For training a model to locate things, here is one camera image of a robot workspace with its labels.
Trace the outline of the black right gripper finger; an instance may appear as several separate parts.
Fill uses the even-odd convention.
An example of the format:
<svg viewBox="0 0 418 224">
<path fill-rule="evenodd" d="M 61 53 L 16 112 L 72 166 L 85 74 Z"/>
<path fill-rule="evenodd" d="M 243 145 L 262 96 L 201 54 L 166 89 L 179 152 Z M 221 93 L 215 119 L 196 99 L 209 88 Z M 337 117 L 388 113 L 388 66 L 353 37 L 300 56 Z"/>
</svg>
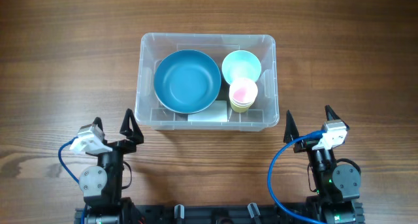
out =
<svg viewBox="0 0 418 224">
<path fill-rule="evenodd" d="M 328 121 L 340 120 L 345 124 L 346 129 L 349 130 L 349 125 L 335 113 L 335 111 L 330 107 L 330 105 L 325 106 L 325 114 Z"/>
<path fill-rule="evenodd" d="M 291 112 L 288 110 L 286 112 L 286 122 L 285 122 L 285 132 L 284 132 L 283 142 L 287 144 L 299 137 L 300 135 L 297 129 L 297 125 L 294 121 L 294 118 Z"/>
</svg>

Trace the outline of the cream plastic cup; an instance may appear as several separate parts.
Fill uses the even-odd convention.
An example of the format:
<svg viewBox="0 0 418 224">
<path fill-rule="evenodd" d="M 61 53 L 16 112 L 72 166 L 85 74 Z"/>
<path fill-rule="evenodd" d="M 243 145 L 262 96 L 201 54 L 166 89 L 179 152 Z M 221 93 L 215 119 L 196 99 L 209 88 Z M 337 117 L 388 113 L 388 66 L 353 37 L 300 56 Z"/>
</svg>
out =
<svg viewBox="0 0 418 224">
<path fill-rule="evenodd" d="M 241 102 L 236 101 L 235 99 L 230 99 L 230 102 L 233 106 L 238 107 L 238 108 L 249 108 L 254 103 L 254 101 L 241 103 Z"/>
</svg>

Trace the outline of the yellow plastic cup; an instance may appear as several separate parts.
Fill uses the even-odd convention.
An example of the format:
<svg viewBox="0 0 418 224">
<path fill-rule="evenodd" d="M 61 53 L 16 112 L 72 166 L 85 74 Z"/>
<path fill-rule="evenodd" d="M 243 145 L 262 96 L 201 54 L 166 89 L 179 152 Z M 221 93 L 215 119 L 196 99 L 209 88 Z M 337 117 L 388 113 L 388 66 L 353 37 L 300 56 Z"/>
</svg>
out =
<svg viewBox="0 0 418 224">
<path fill-rule="evenodd" d="M 250 104 L 247 106 L 240 106 L 240 105 L 236 105 L 234 103 L 231 103 L 231 108 L 233 111 L 237 112 L 237 113 L 244 113 L 246 112 L 249 108 L 250 108 Z"/>
</svg>

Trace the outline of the pink plastic cup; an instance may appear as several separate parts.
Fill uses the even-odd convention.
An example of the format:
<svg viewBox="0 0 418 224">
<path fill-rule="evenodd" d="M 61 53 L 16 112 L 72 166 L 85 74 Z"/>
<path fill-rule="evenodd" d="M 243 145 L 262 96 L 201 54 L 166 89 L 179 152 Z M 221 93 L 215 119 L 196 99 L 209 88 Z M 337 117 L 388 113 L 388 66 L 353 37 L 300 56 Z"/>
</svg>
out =
<svg viewBox="0 0 418 224">
<path fill-rule="evenodd" d="M 249 78 L 237 78 L 229 88 L 229 98 L 241 103 L 255 101 L 257 95 L 257 84 Z"/>
</svg>

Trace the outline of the dark blue bowl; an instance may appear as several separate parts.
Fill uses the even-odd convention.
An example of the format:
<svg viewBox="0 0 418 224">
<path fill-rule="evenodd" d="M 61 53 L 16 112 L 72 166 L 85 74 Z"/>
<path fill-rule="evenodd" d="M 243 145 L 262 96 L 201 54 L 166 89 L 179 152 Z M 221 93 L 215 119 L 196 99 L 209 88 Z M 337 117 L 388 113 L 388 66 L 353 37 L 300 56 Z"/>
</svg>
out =
<svg viewBox="0 0 418 224">
<path fill-rule="evenodd" d="M 168 55 L 157 67 L 153 87 L 221 87 L 222 77 L 216 62 L 198 50 L 180 50 Z"/>
</svg>

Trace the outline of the mint green small bowl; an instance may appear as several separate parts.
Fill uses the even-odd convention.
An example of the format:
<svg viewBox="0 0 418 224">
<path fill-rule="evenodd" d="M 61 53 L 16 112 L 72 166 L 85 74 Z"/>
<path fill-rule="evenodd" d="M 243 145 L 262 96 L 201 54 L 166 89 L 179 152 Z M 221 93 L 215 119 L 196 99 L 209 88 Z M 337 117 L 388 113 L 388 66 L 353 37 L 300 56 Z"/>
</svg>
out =
<svg viewBox="0 0 418 224">
<path fill-rule="evenodd" d="M 228 54 L 221 65 L 222 75 L 229 85 L 237 78 L 258 81 L 261 75 L 261 62 L 253 53 L 237 50 Z"/>
</svg>

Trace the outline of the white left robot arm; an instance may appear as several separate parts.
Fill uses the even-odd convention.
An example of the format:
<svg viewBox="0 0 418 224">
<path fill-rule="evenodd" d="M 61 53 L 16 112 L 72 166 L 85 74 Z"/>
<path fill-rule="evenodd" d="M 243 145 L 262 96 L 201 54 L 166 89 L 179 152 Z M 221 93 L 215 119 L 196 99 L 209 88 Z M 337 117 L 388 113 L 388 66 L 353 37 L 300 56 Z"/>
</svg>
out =
<svg viewBox="0 0 418 224">
<path fill-rule="evenodd" d="M 146 218 L 131 198 L 121 196 L 129 185 L 123 185 L 123 170 L 130 165 L 123 157 L 137 151 L 144 136 L 135 121 L 133 111 L 127 109 L 120 134 L 125 138 L 115 142 L 105 139 L 101 118 L 80 128 L 78 138 L 71 145 L 74 153 L 97 158 L 97 164 L 86 168 L 78 185 L 86 204 L 81 223 L 145 223 Z"/>
</svg>

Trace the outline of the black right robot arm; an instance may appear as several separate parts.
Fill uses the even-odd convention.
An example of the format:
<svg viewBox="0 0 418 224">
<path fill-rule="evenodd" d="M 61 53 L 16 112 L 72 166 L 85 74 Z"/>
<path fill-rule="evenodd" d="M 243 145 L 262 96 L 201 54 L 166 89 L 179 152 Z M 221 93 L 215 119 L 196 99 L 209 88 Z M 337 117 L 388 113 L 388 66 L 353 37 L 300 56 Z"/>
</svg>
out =
<svg viewBox="0 0 418 224">
<path fill-rule="evenodd" d="M 333 149 L 346 141 L 349 125 L 327 105 L 327 120 L 319 136 L 302 139 L 295 143 L 295 153 L 307 153 L 308 174 L 312 175 L 315 195 L 304 203 L 288 204 L 287 207 L 302 217 L 322 223 L 364 223 L 360 197 L 361 169 L 352 160 L 334 156 Z"/>
</svg>

